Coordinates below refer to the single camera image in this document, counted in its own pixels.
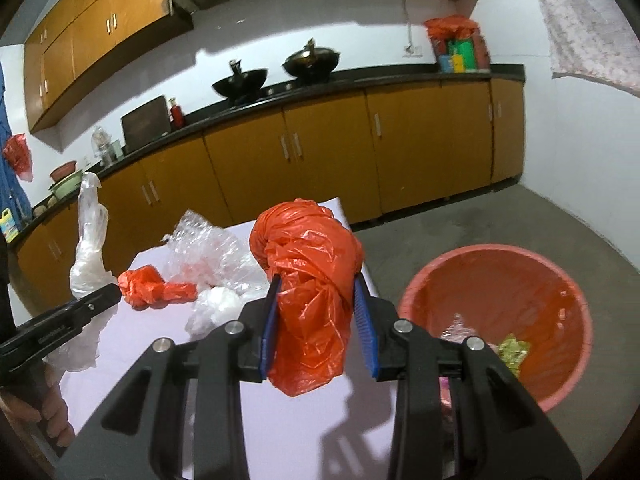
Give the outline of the person's left hand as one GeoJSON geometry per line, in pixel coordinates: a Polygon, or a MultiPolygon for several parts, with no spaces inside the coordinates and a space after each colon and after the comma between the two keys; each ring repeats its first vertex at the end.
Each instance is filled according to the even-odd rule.
{"type": "Polygon", "coordinates": [[[68,448],[75,439],[75,430],[68,420],[68,406],[64,401],[60,380],[63,372],[49,364],[44,366],[44,380],[48,387],[41,408],[34,408],[23,399],[1,389],[1,409],[9,418],[19,422],[46,422],[46,434],[59,448],[68,448]]]}

